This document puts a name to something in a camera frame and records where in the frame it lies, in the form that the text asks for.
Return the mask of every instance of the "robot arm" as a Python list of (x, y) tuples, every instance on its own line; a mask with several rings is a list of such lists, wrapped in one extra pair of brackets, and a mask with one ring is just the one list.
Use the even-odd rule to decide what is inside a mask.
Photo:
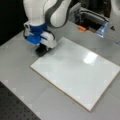
[(120, 0), (111, 0), (111, 15), (105, 31), (105, 38), (120, 42)]
[(65, 25), (72, 1), (24, 0), (24, 8), (28, 17), (28, 22), (24, 24), (26, 39), (36, 45), (41, 43), (48, 48), (54, 48), (56, 40), (54, 35), (48, 31), (48, 26), (59, 28)]

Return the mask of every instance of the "cable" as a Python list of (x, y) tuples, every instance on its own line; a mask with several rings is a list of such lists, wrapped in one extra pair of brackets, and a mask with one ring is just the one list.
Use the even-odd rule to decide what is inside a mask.
[(96, 15), (96, 16), (102, 18), (104, 21), (109, 22), (107, 19), (105, 19), (105, 17), (102, 17), (101, 15), (98, 15), (98, 14), (93, 13), (93, 12), (91, 12), (91, 11), (84, 11), (84, 10), (81, 10), (81, 12), (83, 12), (83, 13), (84, 13), (84, 12), (86, 12), (86, 13), (91, 13), (91, 14), (93, 14), (93, 15)]

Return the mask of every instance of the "gray table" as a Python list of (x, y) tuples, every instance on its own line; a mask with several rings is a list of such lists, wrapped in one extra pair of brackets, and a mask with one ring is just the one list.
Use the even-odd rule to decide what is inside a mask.
[[(120, 65), (120, 46), (90, 31), (81, 32), (68, 22), (53, 30), (57, 40), (66, 37)], [(120, 119), (120, 75), (107, 89), (92, 112), (30, 69), (38, 59), (35, 47), (22, 33), (0, 47), (0, 80), (42, 120), (118, 120)]]

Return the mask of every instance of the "white board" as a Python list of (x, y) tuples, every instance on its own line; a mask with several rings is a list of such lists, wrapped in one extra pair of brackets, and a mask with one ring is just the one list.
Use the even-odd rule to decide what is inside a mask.
[(120, 71), (119, 66), (66, 38), (31, 68), (89, 111)]

